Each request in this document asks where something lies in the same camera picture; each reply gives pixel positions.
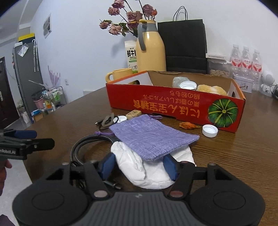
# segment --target gray refrigerator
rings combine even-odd
[[[21,98],[25,106],[26,112],[28,113],[29,117],[31,117],[31,112],[37,109],[34,100],[31,96],[35,93],[42,92],[44,87],[28,81],[32,80],[34,82],[43,84],[41,71],[37,70],[37,65],[36,72],[34,71],[34,43],[27,43],[27,45],[28,49],[24,56],[18,55],[18,52],[22,48],[22,46],[17,46],[13,48],[13,60]]]

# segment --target person's hand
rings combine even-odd
[[[9,160],[0,161],[0,196],[3,193],[4,183],[7,177],[6,168],[12,168],[12,164]]]

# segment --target black paper bag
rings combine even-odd
[[[167,71],[207,72],[207,40],[202,19],[161,22],[157,26],[165,46]]]

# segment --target purple drawstring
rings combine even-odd
[[[114,133],[112,132],[100,132],[100,131],[96,131],[95,132],[95,135],[107,135],[107,136],[113,136],[115,135]]]
[[[151,117],[151,119],[156,119],[156,120],[162,119],[161,115],[149,115],[149,116]]]

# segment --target red cardboard box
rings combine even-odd
[[[197,85],[220,86],[228,96],[172,88],[177,76],[187,77]],[[144,71],[111,81],[106,88],[112,108],[173,116],[229,132],[237,131],[245,105],[245,96],[233,79],[196,73]]]

